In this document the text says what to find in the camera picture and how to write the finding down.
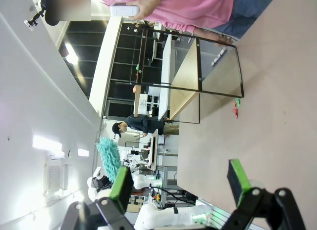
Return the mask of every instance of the black cable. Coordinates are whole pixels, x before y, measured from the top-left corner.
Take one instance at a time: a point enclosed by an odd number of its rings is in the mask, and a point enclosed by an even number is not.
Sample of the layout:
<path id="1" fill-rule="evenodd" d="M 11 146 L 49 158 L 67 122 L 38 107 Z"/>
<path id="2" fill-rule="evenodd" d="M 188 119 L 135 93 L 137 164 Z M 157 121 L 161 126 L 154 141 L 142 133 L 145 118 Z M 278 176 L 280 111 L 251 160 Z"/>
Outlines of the black cable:
<path id="1" fill-rule="evenodd" d="M 166 189 L 163 189 L 163 188 L 161 188 L 161 187 L 157 187 L 157 186 L 149 186 L 149 188 L 156 188 L 156 189 L 160 189 L 160 190 L 162 190 L 162 191 L 164 191 L 164 192 L 168 193 L 169 195 L 173 196 L 175 199 L 177 199 L 177 200 L 179 200 L 179 201 L 185 202 L 185 203 L 187 203 L 187 204 L 192 204 L 192 205 L 195 205 L 194 203 L 191 203 L 191 202 L 189 202 L 188 200 L 183 200 L 183 199 L 181 199 L 181 198 L 176 197 L 174 194 L 172 194 L 171 192 L 169 192 L 169 191 L 167 191 Z"/>

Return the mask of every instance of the beige tabletop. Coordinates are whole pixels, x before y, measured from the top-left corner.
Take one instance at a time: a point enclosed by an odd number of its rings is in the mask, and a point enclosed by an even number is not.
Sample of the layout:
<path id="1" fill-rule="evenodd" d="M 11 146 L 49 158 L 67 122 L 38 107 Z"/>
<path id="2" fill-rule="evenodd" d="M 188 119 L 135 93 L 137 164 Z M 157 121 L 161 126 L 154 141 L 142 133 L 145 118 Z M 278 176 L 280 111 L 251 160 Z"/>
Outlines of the beige tabletop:
<path id="1" fill-rule="evenodd" d="M 232 212 L 226 174 L 228 160 L 239 158 L 248 177 L 267 190 L 290 188 L 307 229 L 316 229 L 316 36 L 317 0 L 270 4 L 237 46 L 245 91 L 238 119 L 234 99 L 202 94 L 201 123 L 180 124 L 180 187 Z M 215 72 L 222 64 L 237 66 L 232 52 Z M 229 84 L 221 76 L 217 83 Z M 197 100 L 181 112 L 182 120 L 195 117 Z"/>

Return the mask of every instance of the white handheld device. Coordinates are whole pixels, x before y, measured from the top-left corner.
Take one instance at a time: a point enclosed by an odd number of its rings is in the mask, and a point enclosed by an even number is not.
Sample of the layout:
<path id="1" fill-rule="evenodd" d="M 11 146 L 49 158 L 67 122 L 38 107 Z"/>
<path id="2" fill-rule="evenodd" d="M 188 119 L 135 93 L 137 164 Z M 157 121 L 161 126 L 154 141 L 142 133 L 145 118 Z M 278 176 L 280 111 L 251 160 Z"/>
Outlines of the white handheld device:
<path id="1" fill-rule="evenodd" d="M 125 2 L 117 2 L 110 6 L 111 16 L 136 16 L 139 12 L 138 6 L 127 6 Z"/>

